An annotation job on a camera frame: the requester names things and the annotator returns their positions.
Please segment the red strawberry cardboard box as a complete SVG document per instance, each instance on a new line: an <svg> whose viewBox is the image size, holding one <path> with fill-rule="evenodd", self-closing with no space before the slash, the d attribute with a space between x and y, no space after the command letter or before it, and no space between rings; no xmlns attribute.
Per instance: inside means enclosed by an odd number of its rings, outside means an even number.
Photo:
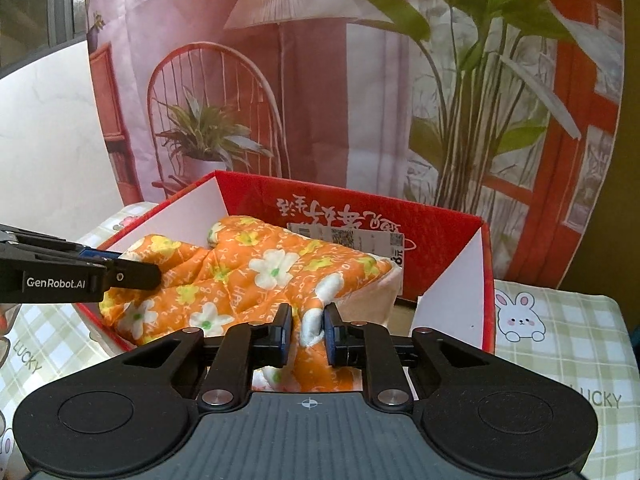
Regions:
<svg viewBox="0 0 640 480"><path fill-rule="evenodd" d="M317 242L387 258L401 270L398 299L414 325L494 352L496 315L489 233L461 212L321 184L213 171L100 243L123 252L149 234L204 246L228 216L250 216Z"/></svg>

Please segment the printed room scene backdrop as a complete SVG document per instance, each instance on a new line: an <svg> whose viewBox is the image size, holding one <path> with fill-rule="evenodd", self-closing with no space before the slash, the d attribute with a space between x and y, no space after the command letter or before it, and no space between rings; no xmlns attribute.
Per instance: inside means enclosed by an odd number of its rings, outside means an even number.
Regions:
<svg viewBox="0 0 640 480"><path fill-rule="evenodd" d="M608 172L623 0L76 0L125 203L209 171L475 214L555 287Z"/></svg>

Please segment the green plaid bunny tablecloth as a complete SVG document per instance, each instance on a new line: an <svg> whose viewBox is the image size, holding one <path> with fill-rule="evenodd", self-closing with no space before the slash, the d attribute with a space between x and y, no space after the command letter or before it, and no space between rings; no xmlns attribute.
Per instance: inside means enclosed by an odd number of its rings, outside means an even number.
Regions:
<svg viewBox="0 0 640 480"><path fill-rule="evenodd" d="M137 218L156 207L132 207ZM124 228L84 238L99 244ZM639 372L620 308L588 296L494 280L495 350L490 352L562 382L596 411L597 441L585 463L590 479L634 479L639 474ZM12 463L12 419L30 392L134 348L102 323L100 310L71 304L22 304L1 321L1 469Z"/></svg>

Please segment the orange floral quilted cloth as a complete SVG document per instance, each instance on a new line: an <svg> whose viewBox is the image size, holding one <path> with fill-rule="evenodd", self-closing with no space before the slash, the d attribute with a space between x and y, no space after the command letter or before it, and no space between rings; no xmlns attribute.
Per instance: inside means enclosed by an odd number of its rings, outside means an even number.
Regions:
<svg viewBox="0 0 640 480"><path fill-rule="evenodd" d="M122 256L155 264L162 274L157 289L112 287L99 304L103 325L135 346L187 327L222 336L238 324L269 323L280 304L289 304L288 362L253 374L254 389L264 391L361 389L359 370L326 358L323 310L335 304L345 321L384 325L402 282L401 267L389 258L247 216L220 219L204 247L150 234Z"/></svg>

